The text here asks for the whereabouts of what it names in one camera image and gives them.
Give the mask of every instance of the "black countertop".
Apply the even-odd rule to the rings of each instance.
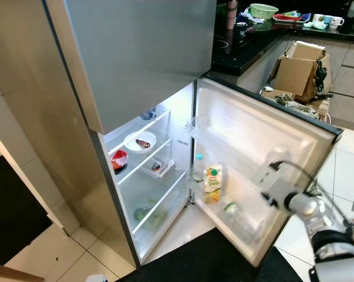
[[[354,32],[349,27],[338,29],[306,28],[303,24],[278,23],[267,20],[264,24],[235,26],[233,30],[217,30],[214,35],[211,69],[242,75],[284,35],[313,36],[337,41],[353,42]]]

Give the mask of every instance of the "white plate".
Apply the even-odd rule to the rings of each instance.
[[[151,146],[149,148],[144,148],[140,146],[138,143],[136,143],[136,139],[150,143]],[[141,132],[141,134],[139,135],[138,132],[133,132],[124,138],[124,146],[135,154],[145,154],[151,151],[153,146],[156,144],[156,141],[157,141],[156,136],[151,132],[144,131]]]

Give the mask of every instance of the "black cable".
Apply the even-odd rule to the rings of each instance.
[[[296,164],[296,163],[293,163],[293,162],[290,162],[288,160],[280,160],[278,162],[275,162],[275,163],[271,163],[269,166],[271,166],[273,169],[275,170],[278,170],[279,166],[282,164],[282,163],[286,163],[287,165],[290,165],[290,166],[293,166],[295,167],[296,169],[298,169],[300,172],[302,172],[305,176],[307,176],[313,183],[316,184],[317,188],[320,188],[320,190],[322,191],[322,193],[329,199],[329,201],[332,203],[332,206],[335,207],[335,209],[339,212],[339,214],[342,216],[343,218],[343,222],[344,222],[344,225],[346,227],[350,227],[351,226],[351,223],[350,221],[346,218],[346,216],[344,215],[344,213],[341,211],[341,209],[333,202],[333,200],[329,197],[329,195],[327,194],[327,192],[323,189],[323,187],[318,183],[318,181],[313,178],[311,176],[311,174],[309,174],[303,167],[301,167],[300,165]]]

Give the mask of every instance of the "red bowl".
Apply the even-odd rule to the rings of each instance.
[[[112,166],[114,170],[121,169],[129,159],[129,155],[122,150],[118,150],[112,157]]]

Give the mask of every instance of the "refrigerator door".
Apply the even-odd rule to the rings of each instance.
[[[342,130],[314,125],[272,101],[209,79],[198,81],[196,116],[189,128],[195,153],[202,153],[207,165],[222,165],[222,189],[220,201],[207,204],[203,186],[188,181],[194,201],[242,255],[258,266],[288,217],[266,203],[261,189],[251,181],[255,172],[266,162],[287,159],[314,176]],[[309,183],[293,167],[286,167],[284,178],[298,187]],[[237,211],[232,214],[225,211],[231,202]]]
[[[211,66],[215,1],[46,0],[89,127],[106,134]]]

